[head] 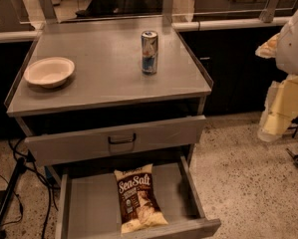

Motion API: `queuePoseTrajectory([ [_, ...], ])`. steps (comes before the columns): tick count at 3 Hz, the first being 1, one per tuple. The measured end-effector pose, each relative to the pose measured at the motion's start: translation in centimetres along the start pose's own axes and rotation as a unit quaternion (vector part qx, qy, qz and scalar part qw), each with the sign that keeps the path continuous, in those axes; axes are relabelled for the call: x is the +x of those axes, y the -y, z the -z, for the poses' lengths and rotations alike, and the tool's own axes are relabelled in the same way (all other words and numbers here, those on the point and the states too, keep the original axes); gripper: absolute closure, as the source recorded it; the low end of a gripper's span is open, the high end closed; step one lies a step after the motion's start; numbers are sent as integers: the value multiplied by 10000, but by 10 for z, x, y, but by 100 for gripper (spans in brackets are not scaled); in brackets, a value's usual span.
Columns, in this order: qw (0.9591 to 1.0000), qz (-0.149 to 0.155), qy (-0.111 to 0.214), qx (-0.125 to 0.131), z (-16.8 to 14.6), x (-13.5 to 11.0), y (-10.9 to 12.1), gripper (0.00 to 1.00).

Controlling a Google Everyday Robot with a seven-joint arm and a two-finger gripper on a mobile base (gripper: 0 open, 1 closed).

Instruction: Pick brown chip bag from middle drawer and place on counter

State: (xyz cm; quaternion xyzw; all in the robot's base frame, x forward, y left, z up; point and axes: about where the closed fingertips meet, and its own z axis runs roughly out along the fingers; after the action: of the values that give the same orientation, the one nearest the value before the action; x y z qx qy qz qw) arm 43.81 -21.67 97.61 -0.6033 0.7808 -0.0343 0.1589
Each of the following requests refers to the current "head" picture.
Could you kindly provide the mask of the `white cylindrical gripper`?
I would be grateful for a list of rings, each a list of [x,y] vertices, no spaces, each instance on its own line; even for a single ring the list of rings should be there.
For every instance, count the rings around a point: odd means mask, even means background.
[[[280,138],[291,122],[298,118],[298,24],[285,25],[259,46],[255,55],[276,57],[276,66],[289,75],[281,83],[273,81],[268,88],[265,110],[261,115],[257,136],[270,142]]]

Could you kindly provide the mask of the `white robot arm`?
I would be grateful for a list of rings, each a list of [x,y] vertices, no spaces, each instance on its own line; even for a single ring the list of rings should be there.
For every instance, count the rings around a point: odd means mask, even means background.
[[[298,10],[278,34],[257,48],[255,55],[274,58],[276,67],[287,74],[282,82],[273,81],[266,95],[257,135],[269,142],[280,138],[298,118]]]

